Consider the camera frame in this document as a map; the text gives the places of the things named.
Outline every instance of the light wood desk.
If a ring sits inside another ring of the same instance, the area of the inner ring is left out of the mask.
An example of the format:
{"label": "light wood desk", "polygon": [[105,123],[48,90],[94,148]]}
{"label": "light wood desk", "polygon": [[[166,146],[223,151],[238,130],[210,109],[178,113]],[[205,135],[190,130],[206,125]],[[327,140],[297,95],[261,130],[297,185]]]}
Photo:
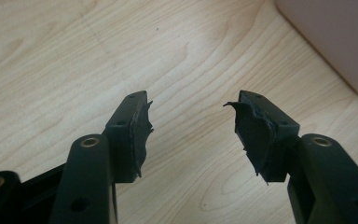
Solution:
{"label": "light wood desk", "polygon": [[146,90],[155,131],[144,177],[117,185],[120,223],[294,223],[234,131],[239,90],[358,163],[358,95],[272,0],[0,1],[0,170],[27,180],[100,133]]}

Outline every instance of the wooden table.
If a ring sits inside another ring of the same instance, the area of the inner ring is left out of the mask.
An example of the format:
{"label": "wooden table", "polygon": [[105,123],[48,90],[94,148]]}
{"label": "wooden table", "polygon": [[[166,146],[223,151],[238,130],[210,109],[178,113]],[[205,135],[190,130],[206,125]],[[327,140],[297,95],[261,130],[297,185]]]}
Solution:
{"label": "wooden table", "polygon": [[27,180],[148,91],[144,177],[120,223],[294,223],[287,183],[255,176],[234,131],[256,91],[358,163],[358,95],[272,0],[0,1],[0,170]]}

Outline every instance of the wood grain surface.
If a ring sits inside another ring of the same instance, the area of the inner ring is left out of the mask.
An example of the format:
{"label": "wood grain surface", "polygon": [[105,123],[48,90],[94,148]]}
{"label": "wood grain surface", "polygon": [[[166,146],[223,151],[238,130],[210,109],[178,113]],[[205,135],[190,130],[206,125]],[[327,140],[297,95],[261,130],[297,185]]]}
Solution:
{"label": "wood grain surface", "polygon": [[0,1],[0,171],[27,180],[146,90],[144,177],[117,185],[119,223],[294,223],[286,183],[255,175],[234,133],[256,91],[358,163],[358,95],[272,0]]}

